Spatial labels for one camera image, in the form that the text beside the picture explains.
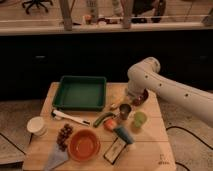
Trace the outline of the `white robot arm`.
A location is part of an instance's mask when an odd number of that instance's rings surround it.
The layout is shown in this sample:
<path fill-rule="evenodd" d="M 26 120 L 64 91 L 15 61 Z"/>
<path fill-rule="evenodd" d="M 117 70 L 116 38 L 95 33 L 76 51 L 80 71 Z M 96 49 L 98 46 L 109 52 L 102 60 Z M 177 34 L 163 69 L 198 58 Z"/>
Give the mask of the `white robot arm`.
<path fill-rule="evenodd" d="M 154 57 L 147 57 L 132 65 L 127 71 L 128 94 L 138 98 L 145 89 L 151 90 L 213 127 L 213 94 L 165 78 L 159 75 L 160 68 L 159 61 Z"/>

